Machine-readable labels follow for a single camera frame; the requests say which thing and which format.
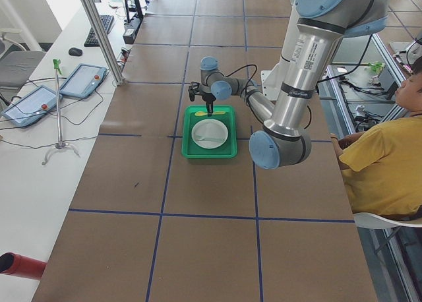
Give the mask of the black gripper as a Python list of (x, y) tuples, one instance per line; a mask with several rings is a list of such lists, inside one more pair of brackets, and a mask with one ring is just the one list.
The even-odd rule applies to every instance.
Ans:
[(206, 103), (207, 116), (211, 117), (213, 114), (214, 101), (216, 100), (216, 97), (212, 93), (205, 92), (202, 95), (202, 99)]

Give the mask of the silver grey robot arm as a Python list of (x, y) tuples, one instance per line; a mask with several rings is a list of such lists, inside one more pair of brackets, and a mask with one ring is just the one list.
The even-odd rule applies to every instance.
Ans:
[(229, 78), (218, 61), (205, 57), (200, 82), (189, 86), (189, 98), (200, 96), (209, 115), (215, 100), (239, 96), (262, 123), (251, 135), (249, 152), (263, 169), (304, 161), (311, 139), (300, 127), (318, 81), (344, 38), (374, 34), (386, 26), (388, 0), (295, 0), (279, 63), (270, 72), (278, 89), (272, 103), (253, 82)]

